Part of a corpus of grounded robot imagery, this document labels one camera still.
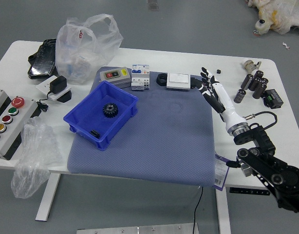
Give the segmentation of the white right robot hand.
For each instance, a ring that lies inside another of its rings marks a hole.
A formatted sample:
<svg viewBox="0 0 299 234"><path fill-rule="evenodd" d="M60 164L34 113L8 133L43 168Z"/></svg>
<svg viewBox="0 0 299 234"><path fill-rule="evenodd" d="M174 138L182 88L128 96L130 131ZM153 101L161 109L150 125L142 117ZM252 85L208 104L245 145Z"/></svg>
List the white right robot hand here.
<svg viewBox="0 0 299 234"><path fill-rule="evenodd" d="M201 76L204 78L198 86L206 101L220 114L225 129L231 136L237 136L249 130L247 120L237 114L235 107L223 85L206 68L201 68Z"/></svg>

